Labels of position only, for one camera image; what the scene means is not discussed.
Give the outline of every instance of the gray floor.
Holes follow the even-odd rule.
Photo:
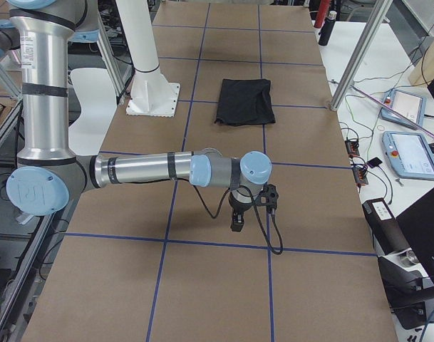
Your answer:
[[[360,4],[355,4],[352,0],[343,1],[342,7],[342,20],[346,20],[350,17],[350,21],[367,21],[368,16],[371,13],[371,5],[362,6]],[[397,36],[397,39],[402,44],[405,52],[410,54],[415,48],[417,48],[422,41],[424,36],[427,36],[427,32],[418,23],[411,12],[405,7],[401,0],[394,0],[393,4],[386,14],[386,18],[389,21],[391,28]],[[421,46],[421,48],[427,48],[431,41],[426,40],[426,42]],[[420,56],[419,53],[416,55],[412,54],[412,61],[416,60]]]

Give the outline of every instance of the black bottle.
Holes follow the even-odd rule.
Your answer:
[[[336,23],[337,12],[330,11],[327,18],[324,19],[324,25],[319,32],[319,41],[318,44],[321,46],[328,45],[329,38],[331,38],[332,29],[334,28],[334,24]]]

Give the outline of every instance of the white table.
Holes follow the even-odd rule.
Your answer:
[[[361,35],[364,28],[363,23],[350,23],[350,22],[337,22],[334,31],[332,33],[331,39],[327,46],[320,46],[321,57],[323,58],[324,65],[326,67],[326,74],[328,80],[339,81],[345,70],[351,54],[356,46],[356,43]],[[371,44],[361,67],[356,74],[355,81],[362,80],[364,78],[376,78],[376,77],[389,77],[395,73],[404,71],[410,65],[410,59],[403,50],[401,44],[393,33],[392,29],[388,24],[382,24],[373,43]],[[388,80],[372,80],[363,81],[357,83],[356,86],[367,93],[377,93],[386,92],[391,89],[397,82],[398,86],[409,85],[408,75],[413,70],[411,66],[399,80],[399,76],[394,76]],[[336,85],[330,84],[331,92],[334,92]],[[434,100],[429,94],[427,88],[412,87],[412,88],[401,88],[411,93],[425,96],[427,98],[427,104],[425,107],[425,113],[429,115],[434,115]],[[350,90],[348,94],[359,95],[353,90]],[[376,97],[382,98],[383,94],[377,94]],[[398,216],[403,210],[412,205],[417,199],[422,197],[430,189],[434,187],[434,181],[425,180],[407,180],[402,179],[401,182],[396,181],[398,178],[394,172],[391,170],[389,161],[382,150],[381,136],[385,130],[394,130],[400,132],[412,132],[401,125],[396,125],[395,123],[390,123],[379,119],[377,120],[377,115],[379,112],[379,107],[372,103],[371,101],[364,98],[347,97],[348,103],[353,111],[354,118],[364,125],[370,128],[375,126],[373,142],[370,149],[368,149],[370,140],[362,139],[360,140],[359,151],[365,160],[370,160],[373,157],[379,157],[383,164],[381,167],[386,172],[388,177],[391,179],[393,186],[393,202],[389,205],[392,213]],[[348,124],[350,128],[353,128],[360,137],[370,136],[371,132],[355,123],[350,114],[350,110],[347,108],[345,102],[342,102],[339,110],[339,120]],[[432,131],[434,133],[434,119],[424,119],[423,127]],[[346,136],[346,130],[343,131],[343,136]],[[349,137],[354,138],[353,133],[349,133]],[[377,168],[371,170],[371,172],[376,173],[381,179],[385,180],[387,183],[386,176]],[[366,200],[382,197],[385,192],[385,187],[380,180],[377,180],[373,175],[368,175],[369,185],[361,188],[360,198],[361,203]],[[386,202],[389,201],[391,197],[391,192],[388,192],[386,197]],[[398,334],[399,341],[406,341],[410,335],[419,335],[415,333],[414,330],[406,331],[401,327],[397,318],[394,316],[393,320],[396,324],[396,330]],[[434,342],[434,324],[430,324],[423,342]]]

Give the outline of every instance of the black cloth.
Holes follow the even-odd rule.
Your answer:
[[[231,126],[275,123],[270,89],[271,81],[265,79],[224,79],[215,123]]]

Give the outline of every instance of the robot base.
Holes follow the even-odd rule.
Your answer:
[[[168,83],[159,70],[154,73],[136,72],[128,115],[173,117],[179,98],[180,84]]]

